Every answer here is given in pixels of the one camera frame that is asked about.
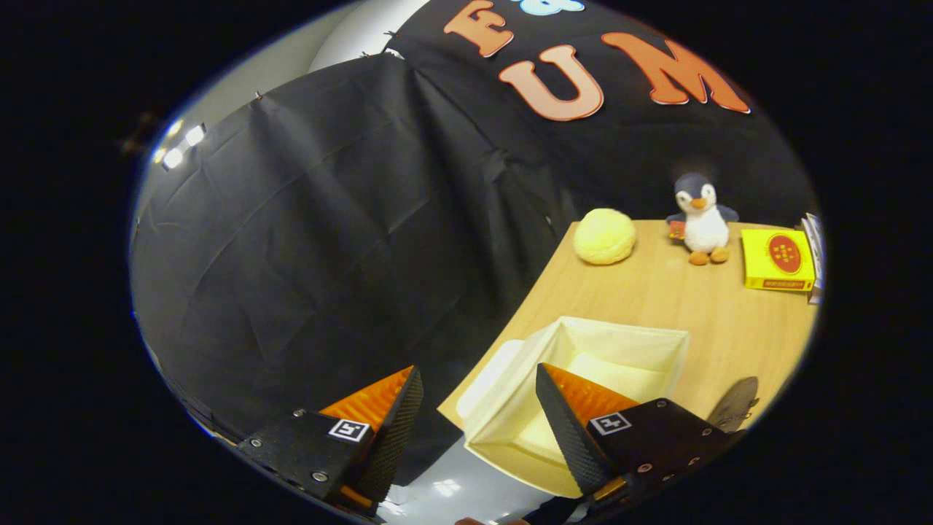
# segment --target penguin's orange feet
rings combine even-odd
[[[724,263],[729,260],[729,251],[723,247],[716,248],[713,250],[713,254],[709,257],[713,263]]]
[[[697,266],[703,266],[704,264],[709,263],[709,255],[701,251],[694,251],[690,254],[690,264],[696,264]]]

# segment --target penguin plush toy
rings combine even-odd
[[[718,204],[716,188],[708,178],[687,173],[674,185],[677,205],[683,210],[667,218],[685,222],[684,244],[690,250],[690,262],[698,266],[709,263],[724,263],[729,259],[726,245],[729,243],[729,226],[726,221],[736,222],[739,214],[734,209]]]

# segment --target letter m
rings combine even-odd
[[[720,106],[740,113],[751,113],[748,104],[735,94],[715,69],[671,40],[664,42],[674,58],[627,33],[607,33],[603,35],[603,41],[625,51],[641,68],[651,82],[651,100],[658,104],[686,104],[689,101],[689,96],[671,82],[676,80],[703,104],[706,104],[706,86],[709,86],[711,98]]]

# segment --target book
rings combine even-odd
[[[671,221],[671,238],[684,240],[684,231],[687,228],[687,223],[683,220],[672,220]]]
[[[745,286],[760,290],[811,291],[813,254],[805,232],[742,230]]]
[[[810,290],[809,302],[811,305],[819,305],[823,302],[823,283],[826,275],[826,243],[823,239],[823,226],[816,215],[808,213],[801,219],[801,229],[807,235],[807,242],[810,244],[814,259],[815,279],[813,289]]]

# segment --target red circle label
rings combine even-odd
[[[768,254],[785,274],[796,274],[801,269],[801,249],[787,235],[773,236],[768,242]]]

